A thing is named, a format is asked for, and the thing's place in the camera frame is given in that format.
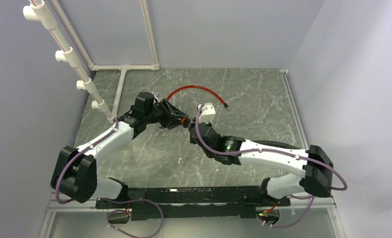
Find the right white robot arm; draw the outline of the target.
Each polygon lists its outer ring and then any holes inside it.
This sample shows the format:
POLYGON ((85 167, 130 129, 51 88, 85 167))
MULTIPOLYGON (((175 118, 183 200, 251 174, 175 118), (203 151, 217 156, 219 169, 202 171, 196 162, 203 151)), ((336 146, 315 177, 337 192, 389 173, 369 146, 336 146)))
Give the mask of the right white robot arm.
POLYGON ((262 181, 259 199, 265 206, 300 192, 320 198, 331 196, 333 162, 320 146, 304 150, 280 142, 266 144, 225 136, 205 123, 192 122, 189 132, 191 144, 197 144, 207 157, 224 165, 255 165, 287 172, 262 181))

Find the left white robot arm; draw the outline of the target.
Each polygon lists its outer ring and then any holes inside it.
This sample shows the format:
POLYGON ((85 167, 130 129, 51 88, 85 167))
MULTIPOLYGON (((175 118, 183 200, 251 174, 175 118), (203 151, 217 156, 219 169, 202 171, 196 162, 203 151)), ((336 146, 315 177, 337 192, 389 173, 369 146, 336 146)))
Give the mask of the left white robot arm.
POLYGON ((51 178, 57 202, 84 203, 91 198, 105 198, 115 208, 124 207, 129 199, 127 185, 117 179, 100 178, 98 167, 118 148, 144 132, 149 124, 173 129, 187 128, 190 123, 189 116, 167 99, 140 92, 130 109, 115 118, 108 130, 76 148, 66 146, 60 151, 51 178))

